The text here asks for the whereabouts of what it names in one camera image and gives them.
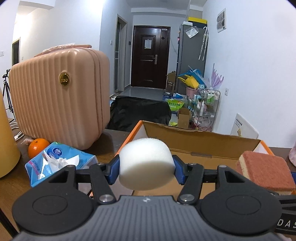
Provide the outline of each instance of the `yellow bottle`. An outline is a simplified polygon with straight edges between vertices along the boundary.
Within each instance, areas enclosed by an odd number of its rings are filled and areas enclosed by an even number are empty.
[[[3,177],[18,163],[20,151],[9,125],[4,101],[0,99],[0,177]]]

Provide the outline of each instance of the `pink bucket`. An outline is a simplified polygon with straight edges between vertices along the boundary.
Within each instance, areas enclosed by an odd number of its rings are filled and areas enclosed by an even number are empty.
[[[194,99],[194,95],[197,94],[197,90],[186,87],[186,95],[190,98],[190,99]]]

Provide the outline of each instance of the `doorway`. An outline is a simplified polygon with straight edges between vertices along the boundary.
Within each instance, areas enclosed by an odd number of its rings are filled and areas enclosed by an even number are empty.
[[[165,89],[170,27],[134,26],[131,86]]]
[[[20,62],[20,39],[12,43],[12,65]]]
[[[114,57],[114,93],[124,90],[127,22],[117,16]]]

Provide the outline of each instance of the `orange fruit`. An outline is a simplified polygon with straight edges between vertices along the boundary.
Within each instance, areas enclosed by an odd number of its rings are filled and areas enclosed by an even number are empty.
[[[49,142],[43,138],[33,140],[28,148],[28,156],[30,157],[30,159],[32,159],[48,146]]]

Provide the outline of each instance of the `wooden table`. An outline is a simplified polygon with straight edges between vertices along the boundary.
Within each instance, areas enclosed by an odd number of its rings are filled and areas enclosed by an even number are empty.
[[[96,155],[99,162],[108,163],[128,135],[129,132],[106,129],[100,138],[85,152]],[[17,143],[22,154],[18,164],[9,174],[0,179],[0,207],[15,227],[16,224],[11,214],[12,205],[19,196],[31,188],[30,179],[25,170],[25,164],[30,160],[28,157],[28,146],[21,144],[22,141],[23,139]],[[9,241],[10,239],[11,236],[0,224],[0,241]]]

